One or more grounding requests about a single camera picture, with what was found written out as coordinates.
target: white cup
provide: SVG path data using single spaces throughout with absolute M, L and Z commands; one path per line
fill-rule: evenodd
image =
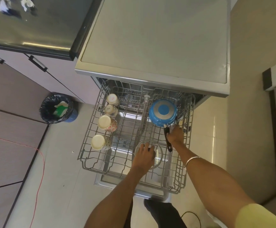
M 96 134 L 91 139 L 91 147 L 95 150 L 108 150 L 112 146 L 112 142 L 109 136 L 104 136 L 102 134 Z
M 104 113 L 108 116 L 115 117 L 118 114 L 118 109 L 113 105 L 107 105 L 104 109 Z
M 120 99 L 115 94 L 108 95 L 106 101 L 113 106 L 117 106 L 120 103 Z
M 108 132 L 114 132 L 118 127 L 118 123 L 115 119 L 112 119 L 110 116 L 102 115 L 98 119 L 98 127 Z

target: dish rack basket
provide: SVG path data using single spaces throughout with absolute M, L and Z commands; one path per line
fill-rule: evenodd
M 118 128 L 114 132 L 107 132 L 98 128 L 98 119 L 104 114 L 104 108 L 108 104 L 106 98 L 111 93 L 116 94 L 120 99 L 120 104 L 117 106 L 118 114 L 115 118 Z M 145 95 L 150 96 L 147 102 L 144 98 Z M 149 109 L 157 99 L 168 99 L 175 104 L 177 108 L 175 123 L 185 131 L 184 143 L 189 148 L 195 104 L 193 94 L 106 80 L 103 81 L 100 88 L 78 156 L 83 169 L 122 179 L 131 168 L 137 144 L 150 139 L 162 147 L 162 162 L 158 167 L 149 170 L 140 180 L 140 184 L 171 193 L 179 193 L 186 183 L 185 167 L 176 150 L 168 151 L 163 128 L 153 124 L 148 117 Z M 111 149 L 105 151 L 92 149 L 91 139 L 96 134 L 109 136 L 112 140 Z

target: black trash bag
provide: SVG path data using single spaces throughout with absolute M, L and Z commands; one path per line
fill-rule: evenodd
M 59 117 L 57 115 L 54 115 L 53 113 L 57 109 L 55 105 L 58 105 L 62 101 L 68 104 L 68 109 L 62 117 Z M 67 120 L 72 114 L 73 101 L 70 99 L 70 97 L 64 94 L 55 93 L 44 99 L 39 111 L 41 113 L 41 118 L 47 124 L 55 124 L 55 123 L 63 122 Z

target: saucepan handle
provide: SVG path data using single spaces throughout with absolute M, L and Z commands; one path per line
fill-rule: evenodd
M 164 136 L 165 136 L 165 140 L 166 140 L 166 142 L 167 142 L 167 148 L 168 148 L 168 151 L 169 152 L 172 152 L 172 145 L 171 145 L 171 143 L 168 141 L 168 139 L 167 139 L 167 134 L 168 133 L 170 133 L 170 127 L 169 127 L 169 125 L 164 125 L 164 129 L 163 129 L 163 132 L 164 132 Z

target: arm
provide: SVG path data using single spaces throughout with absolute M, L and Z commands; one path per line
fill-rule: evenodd
M 183 144 L 183 136 L 176 126 L 167 138 L 185 164 L 197 155 Z M 255 203 L 227 171 L 202 158 L 189 161 L 187 172 L 205 208 L 229 228 L 242 207 Z
M 154 165 L 154 146 L 141 144 L 127 176 L 91 212 L 85 228 L 123 227 L 139 180 Z

